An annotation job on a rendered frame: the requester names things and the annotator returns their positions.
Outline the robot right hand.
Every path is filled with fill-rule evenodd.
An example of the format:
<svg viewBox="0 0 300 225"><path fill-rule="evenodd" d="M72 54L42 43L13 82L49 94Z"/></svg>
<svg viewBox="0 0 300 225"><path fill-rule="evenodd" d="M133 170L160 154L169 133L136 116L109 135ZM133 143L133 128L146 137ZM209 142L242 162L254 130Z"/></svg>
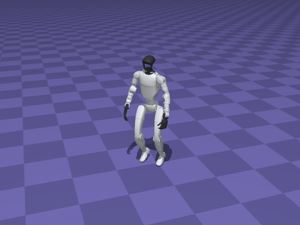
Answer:
<svg viewBox="0 0 300 225"><path fill-rule="evenodd" d="M129 104L126 104L126 106L124 107L124 120L128 121L127 117L126 117L126 113L127 113L127 109L129 109Z"/></svg>

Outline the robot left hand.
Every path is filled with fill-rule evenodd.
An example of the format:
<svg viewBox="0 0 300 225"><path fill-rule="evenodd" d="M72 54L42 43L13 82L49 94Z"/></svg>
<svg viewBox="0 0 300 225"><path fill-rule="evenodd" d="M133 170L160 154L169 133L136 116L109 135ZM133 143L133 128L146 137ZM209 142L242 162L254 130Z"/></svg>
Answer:
<svg viewBox="0 0 300 225"><path fill-rule="evenodd" d="M157 126L159 126L159 125L161 124L160 128L158 128L158 129L165 129L165 128L167 128L167 123L168 123L167 119L168 119L168 118L165 117L165 113L163 113L163 119L162 119L162 121L157 125Z"/></svg>

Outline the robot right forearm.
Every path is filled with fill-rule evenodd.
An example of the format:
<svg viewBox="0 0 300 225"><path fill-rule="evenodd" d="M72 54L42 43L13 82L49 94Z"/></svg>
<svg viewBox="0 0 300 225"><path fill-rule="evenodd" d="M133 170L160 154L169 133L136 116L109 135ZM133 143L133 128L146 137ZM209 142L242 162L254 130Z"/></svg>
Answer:
<svg viewBox="0 0 300 225"><path fill-rule="evenodd" d="M131 86L130 86L130 88L129 88L128 96L127 96L126 103L125 103L125 106L126 106L126 104L129 104L129 107L130 107L130 103L131 103L131 101L132 101L132 98L133 98L133 96L134 96L134 94L133 94L132 92L130 92L130 89L131 89Z"/></svg>

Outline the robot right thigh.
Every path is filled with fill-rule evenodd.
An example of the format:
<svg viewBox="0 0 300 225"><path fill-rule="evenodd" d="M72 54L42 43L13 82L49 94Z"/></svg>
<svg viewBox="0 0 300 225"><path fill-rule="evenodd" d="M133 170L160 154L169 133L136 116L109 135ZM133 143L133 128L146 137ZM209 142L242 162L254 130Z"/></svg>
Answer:
<svg viewBox="0 0 300 225"><path fill-rule="evenodd" d="M142 133L142 127L145 119L146 110L145 104L138 106L135 116L135 139L142 140L144 134Z"/></svg>

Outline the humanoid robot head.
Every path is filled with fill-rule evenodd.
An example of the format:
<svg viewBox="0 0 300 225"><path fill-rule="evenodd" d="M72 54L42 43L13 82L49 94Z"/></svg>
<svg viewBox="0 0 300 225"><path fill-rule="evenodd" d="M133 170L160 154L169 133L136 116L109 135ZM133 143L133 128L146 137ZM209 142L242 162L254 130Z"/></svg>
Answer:
<svg viewBox="0 0 300 225"><path fill-rule="evenodd" d="M148 56L144 57L142 62L143 62L143 68L147 71L147 72L145 72L145 74L151 75L151 74L155 73L155 71L152 70L152 65L155 62L155 58L153 56L148 55ZM145 64L150 65L150 67L145 67ZM153 73L150 73L150 72L153 72Z"/></svg>

